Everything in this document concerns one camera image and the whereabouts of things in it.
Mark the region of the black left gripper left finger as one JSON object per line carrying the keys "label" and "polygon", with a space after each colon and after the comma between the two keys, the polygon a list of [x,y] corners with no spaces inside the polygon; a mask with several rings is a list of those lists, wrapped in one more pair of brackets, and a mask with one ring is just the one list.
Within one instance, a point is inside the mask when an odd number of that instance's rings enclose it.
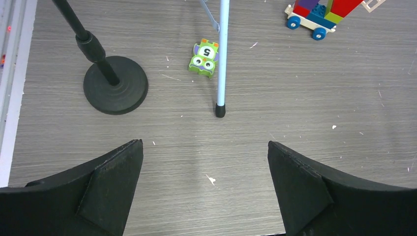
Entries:
{"label": "black left gripper left finger", "polygon": [[1,188],[1,235],[123,235],[143,158],[143,141],[135,139],[23,187]]}

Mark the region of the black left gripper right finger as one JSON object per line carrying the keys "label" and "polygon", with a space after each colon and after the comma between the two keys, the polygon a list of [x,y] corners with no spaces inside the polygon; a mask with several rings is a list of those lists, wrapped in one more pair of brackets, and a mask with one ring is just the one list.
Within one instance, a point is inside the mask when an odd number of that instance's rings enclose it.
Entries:
{"label": "black left gripper right finger", "polygon": [[370,181],[270,141],[268,164],[287,236],[414,236],[417,191]]}

